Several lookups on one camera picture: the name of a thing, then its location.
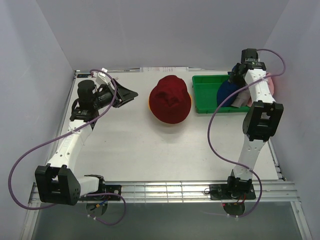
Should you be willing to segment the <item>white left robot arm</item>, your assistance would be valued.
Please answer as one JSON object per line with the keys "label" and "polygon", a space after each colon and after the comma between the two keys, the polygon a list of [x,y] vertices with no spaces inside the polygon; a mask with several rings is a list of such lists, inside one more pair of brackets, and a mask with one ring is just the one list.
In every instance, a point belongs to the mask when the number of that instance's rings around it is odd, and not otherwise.
{"label": "white left robot arm", "polygon": [[116,80],[96,86],[91,79],[77,85],[77,99],[71,107],[67,136],[63,137],[55,154],[45,166],[38,166],[35,179],[43,203],[74,206],[81,197],[90,194],[95,200],[106,195],[104,178],[89,174],[77,178],[74,169],[86,139],[92,133],[104,107],[119,108],[138,96]]}

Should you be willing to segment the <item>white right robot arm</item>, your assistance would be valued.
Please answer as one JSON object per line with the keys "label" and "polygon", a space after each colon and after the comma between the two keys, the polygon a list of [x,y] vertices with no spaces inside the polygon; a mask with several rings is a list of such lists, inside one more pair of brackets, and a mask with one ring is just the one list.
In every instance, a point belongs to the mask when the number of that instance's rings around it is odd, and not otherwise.
{"label": "white right robot arm", "polygon": [[230,77],[232,83],[248,87],[251,107],[242,124],[244,142],[238,164],[227,179],[225,191],[232,199],[247,195],[250,199],[255,199],[252,171],[265,143],[276,133],[284,106],[276,103],[270,92],[267,68],[265,63],[259,60],[257,49],[242,50],[240,63]]}

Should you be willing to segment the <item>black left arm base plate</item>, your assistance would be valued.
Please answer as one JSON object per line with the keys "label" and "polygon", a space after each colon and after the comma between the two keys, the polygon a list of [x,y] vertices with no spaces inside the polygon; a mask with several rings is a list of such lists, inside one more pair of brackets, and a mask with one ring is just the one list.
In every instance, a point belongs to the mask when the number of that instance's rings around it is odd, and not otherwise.
{"label": "black left arm base plate", "polygon": [[[122,186],[121,185],[106,185],[104,183],[100,184],[98,190],[96,192],[92,192],[91,194],[98,193],[112,193],[116,195],[121,195]],[[97,195],[97,196],[82,196],[80,201],[120,201],[121,198],[115,195]]]}

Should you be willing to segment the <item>yellow bucket hat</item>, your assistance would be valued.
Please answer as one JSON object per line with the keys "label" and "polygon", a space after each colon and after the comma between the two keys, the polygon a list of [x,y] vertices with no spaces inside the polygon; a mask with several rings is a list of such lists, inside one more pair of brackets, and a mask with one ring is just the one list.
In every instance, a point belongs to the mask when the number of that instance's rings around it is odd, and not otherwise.
{"label": "yellow bucket hat", "polygon": [[192,97],[187,94],[186,99],[174,98],[173,105],[163,98],[148,98],[148,109],[152,115],[165,124],[175,125],[182,123],[189,115],[192,107]]}

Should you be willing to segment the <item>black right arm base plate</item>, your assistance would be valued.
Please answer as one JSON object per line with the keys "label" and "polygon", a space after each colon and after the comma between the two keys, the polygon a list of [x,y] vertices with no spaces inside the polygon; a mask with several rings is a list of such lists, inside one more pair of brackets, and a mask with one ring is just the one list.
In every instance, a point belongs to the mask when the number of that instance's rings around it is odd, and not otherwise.
{"label": "black right arm base plate", "polygon": [[224,184],[210,184],[209,187],[205,188],[203,193],[209,195],[211,200],[255,200],[256,193],[254,186],[251,185],[249,189],[231,189]]}

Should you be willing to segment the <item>dark red bucket hat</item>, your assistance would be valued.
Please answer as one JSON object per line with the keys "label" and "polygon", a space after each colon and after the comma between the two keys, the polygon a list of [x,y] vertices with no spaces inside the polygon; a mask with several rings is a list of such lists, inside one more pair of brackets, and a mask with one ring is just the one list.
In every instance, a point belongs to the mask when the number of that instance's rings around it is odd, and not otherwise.
{"label": "dark red bucket hat", "polygon": [[158,81],[149,97],[162,98],[171,106],[174,104],[174,98],[178,100],[186,99],[187,94],[189,94],[188,88],[183,79],[176,75],[167,75]]}

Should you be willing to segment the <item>blue bucket hat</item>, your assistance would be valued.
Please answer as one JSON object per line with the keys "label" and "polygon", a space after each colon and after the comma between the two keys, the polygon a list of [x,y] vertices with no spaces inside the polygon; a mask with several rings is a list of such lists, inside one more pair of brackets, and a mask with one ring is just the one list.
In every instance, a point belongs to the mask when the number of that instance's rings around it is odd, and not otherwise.
{"label": "blue bucket hat", "polygon": [[[230,83],[229,80],[224,81],[216,94],[216,102],[217,105],[219,106],[229,95],[231,95],[232,93],[236,92],[237,90],[241,89],[242,87],[237,86],[233,83]],[[232,97],[230,97],[223,105],[222,107],[231,107],[231,104],[233,103],[233,101],[235,100],[235,98],[237,97],[237,94],[233,95]]]}

